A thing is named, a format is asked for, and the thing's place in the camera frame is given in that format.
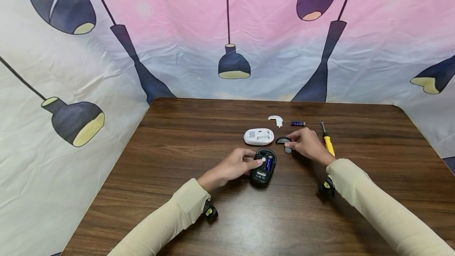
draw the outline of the fabric backdrop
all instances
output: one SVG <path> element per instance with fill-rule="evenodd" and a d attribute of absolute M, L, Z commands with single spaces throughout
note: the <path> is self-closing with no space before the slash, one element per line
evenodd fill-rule
<path fill-rule="evenodd" d="M 0 255 L 62 251 L 161 96 L 393 104 L 454 169 L 452 1 L 0 0 Z"/>

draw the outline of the beige sleeve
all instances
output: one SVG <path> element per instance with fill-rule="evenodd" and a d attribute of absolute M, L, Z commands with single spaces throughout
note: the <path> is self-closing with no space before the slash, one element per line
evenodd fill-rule
<path fill-rule="evenodd" d="M 154 256 L 172 238 L 196 222 L 210 195 L 196 179 L 186 182 L 172 198 L 141 221 L 108 256 Z"/>
<path fill-rule="evenodd" d="M 399 255 L 450 256 L 455 251 L 347 159 L 327 166 L 336 191 L 355 207 Z"/>

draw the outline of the blue battery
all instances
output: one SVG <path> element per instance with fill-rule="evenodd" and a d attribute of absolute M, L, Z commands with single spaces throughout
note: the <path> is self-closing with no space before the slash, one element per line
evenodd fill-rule
<path fill-rule="evenodd" d="M 291 127 L 305 127 L 305 122 L 291 121 Z"/>
<path fill-rule="evenodd" d="M 269 156 L 267 157 L 267 163 L 266 163 L 266 165 L 265 165 L 265 169 L 266 169 L 267 171 L 272 170 L 272 161 L 273 161 L 273 157 L 272 157 L 271 155 L 269 155 Z"/>

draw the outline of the screwdriver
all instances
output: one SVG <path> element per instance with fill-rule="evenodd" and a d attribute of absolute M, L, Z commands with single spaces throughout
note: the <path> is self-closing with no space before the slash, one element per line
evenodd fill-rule
<path fill-rule="evenodd" d="M 324 131 L 323 137 L 324 137 L 324 141 L 325 141 L 325 147 L 333 156 L 335 156 L 335 151 L 333 150 L 333 145 L 332 145 L 332 142 L 330 141 L 330 136 L 325 131 L 324 122 L 321 122 L 321 125 L 322 125 L 322 130 Z"/>

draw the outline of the white plastic piece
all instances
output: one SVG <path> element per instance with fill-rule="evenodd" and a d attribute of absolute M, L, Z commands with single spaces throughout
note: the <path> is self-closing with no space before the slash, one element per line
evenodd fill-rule
<path fill-rule="evenodd" d="M 275 135 L 268 128 L 252 128 L 243 135 L 243 140 L 248 145 L 268 145 L 274 139 Z"/>
<path fill-rule="evenodd" d="M 280 116 L 269 116 L 269 120 L 276 120 L 276 126 L 279 128 L 283 126 L 283 119 Z"/>

